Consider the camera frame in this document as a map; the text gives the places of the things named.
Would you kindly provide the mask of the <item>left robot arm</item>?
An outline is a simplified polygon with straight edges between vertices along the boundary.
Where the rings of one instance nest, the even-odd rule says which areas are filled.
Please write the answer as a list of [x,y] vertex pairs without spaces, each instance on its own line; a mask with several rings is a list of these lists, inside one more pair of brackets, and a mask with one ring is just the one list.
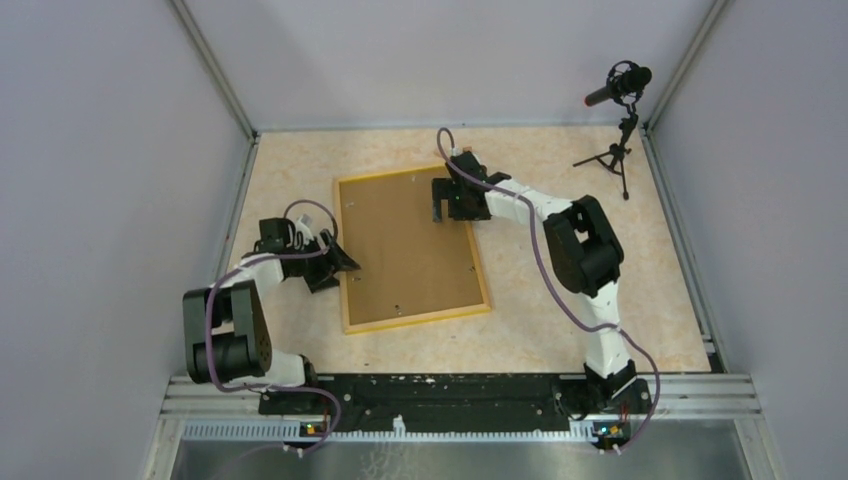
[[260,238],[220,286],[183,295],[186,369],[197,384],[279,385],[283,401],[297,413],[319,404],[321,393],[313,364],[302,354],[272,345],[262,298],[284,281],[304,280],[318,293],[340,285],[336,275],[360,269],[333,233],[315,235],[305,215],[296,220],[259,222]]

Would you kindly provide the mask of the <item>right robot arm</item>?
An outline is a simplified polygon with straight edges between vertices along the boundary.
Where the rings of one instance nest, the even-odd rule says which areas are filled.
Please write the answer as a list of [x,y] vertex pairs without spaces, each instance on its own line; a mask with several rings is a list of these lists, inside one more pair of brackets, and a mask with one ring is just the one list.
[[449,175],[432,182],[433,220],[483,221],[494,217],[525,225],[546,288],[577,296],[587,311],[578,318],[560,296],[554,300],[589,336],[584,371],[586,397],[600,412],[624,401],[653,405],[630,355],[632,338],[620,327],[619,280],[623,249],[599,201],[554,197],[486,168],[471,151],[442,155]]

